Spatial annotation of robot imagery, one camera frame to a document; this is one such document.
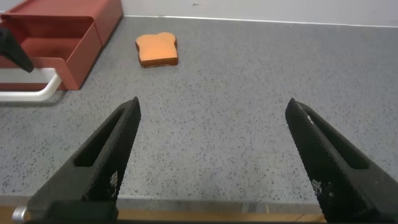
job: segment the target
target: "white plastic handle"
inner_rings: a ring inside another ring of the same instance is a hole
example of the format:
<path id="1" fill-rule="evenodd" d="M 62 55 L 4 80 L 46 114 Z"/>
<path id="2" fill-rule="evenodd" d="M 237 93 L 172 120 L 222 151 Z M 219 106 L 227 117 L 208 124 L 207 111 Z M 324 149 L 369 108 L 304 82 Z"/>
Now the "white plastic handle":
<path id="1" fill-rule="evenodd" d="M 0 101 L 44 101 L 48 98 L 50 98 L 55 91 L 57 90 L 58 86 L 61 84 L 62 80 L 58 76 L 58 73 L 55 71 L 54 68 L 43 68 L 41 72 L 45 70 L 47 73 L 50 72 L 53 77 L 47 84 L 47 86 L 40 90 L 40 91 L 0 91 Z"/>

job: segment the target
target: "white handle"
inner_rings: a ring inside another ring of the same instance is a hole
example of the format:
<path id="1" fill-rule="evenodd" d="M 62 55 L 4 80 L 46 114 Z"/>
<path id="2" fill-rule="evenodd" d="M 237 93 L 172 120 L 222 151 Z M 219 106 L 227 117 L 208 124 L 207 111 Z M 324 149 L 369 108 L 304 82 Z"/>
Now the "white handle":
<path id="1" fill-rule="evenodd" d="M 62 80 L 55 72 L 47 86 L 40 91 L 0 91 L 0 101 L 44 101 L 50 98 Z"/>

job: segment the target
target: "red plastic box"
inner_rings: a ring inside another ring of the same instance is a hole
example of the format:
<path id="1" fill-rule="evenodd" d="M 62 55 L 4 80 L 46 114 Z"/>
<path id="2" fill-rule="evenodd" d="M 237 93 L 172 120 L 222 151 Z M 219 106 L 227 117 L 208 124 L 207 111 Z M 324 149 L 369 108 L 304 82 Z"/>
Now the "red plastic box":
<path id="1" fill-rule="evenodd" d="M 123 16 L 121 0 L 26 0 L 1 15 L 34 63 L 55 68 L 59 89 L 78 90 Z M 0 57 L 0 68 L 16 67 Z M 46 83 L 0 83 L 2 90 L 39 90 Z"/>

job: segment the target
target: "speckled gray surface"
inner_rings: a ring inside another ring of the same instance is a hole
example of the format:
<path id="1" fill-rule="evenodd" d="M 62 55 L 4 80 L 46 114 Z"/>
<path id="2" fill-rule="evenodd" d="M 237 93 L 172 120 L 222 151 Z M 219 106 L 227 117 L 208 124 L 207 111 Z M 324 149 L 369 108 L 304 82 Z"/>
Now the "speckled gray surface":
<path id="1" fill-rule="evenodd" d="M 143 69 L 142 34 L 180 64 Z M 122 102 L 142 121 L 121 197 L 316 203 L 284 118 L 310 105 L 398 180 L 398 29 L 125 18 L 80 91 L 0 106 L 1 195 L 29 196 Z"/>

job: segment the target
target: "wooden edge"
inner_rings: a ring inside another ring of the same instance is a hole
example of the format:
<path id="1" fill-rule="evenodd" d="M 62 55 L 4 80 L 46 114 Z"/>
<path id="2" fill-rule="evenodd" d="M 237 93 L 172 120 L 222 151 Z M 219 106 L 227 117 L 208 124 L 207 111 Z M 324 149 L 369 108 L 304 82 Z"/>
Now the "wooden edge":
<path id="1" fill-rule="evenodd" d="M 15 207 L 0 206 L 0 223 L 14 224 Z M 326 222 L 323 215 L 294 213 L 211 213 L 167 210 L 119 209 L 120 220 L 245 221 L 245 222 Z"/>

